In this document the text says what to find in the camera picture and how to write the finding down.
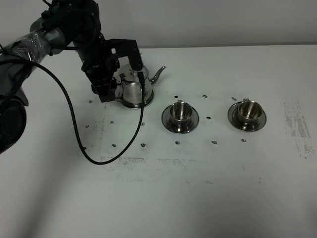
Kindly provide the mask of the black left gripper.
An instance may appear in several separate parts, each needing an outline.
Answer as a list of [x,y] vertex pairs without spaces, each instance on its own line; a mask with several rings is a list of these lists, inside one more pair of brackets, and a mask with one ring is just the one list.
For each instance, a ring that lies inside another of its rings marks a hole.
[[113,40],[106,40],[102,34],[96,36],[89,44],[91,36],[79,35],[75,39],[76,46],[84,46],[77,50],[83,63],[81,70],[88,77],[93,93],[99,96],[102,103],[116,99],[116,82],[114,73],[119,69],[119,60],[112,52]]

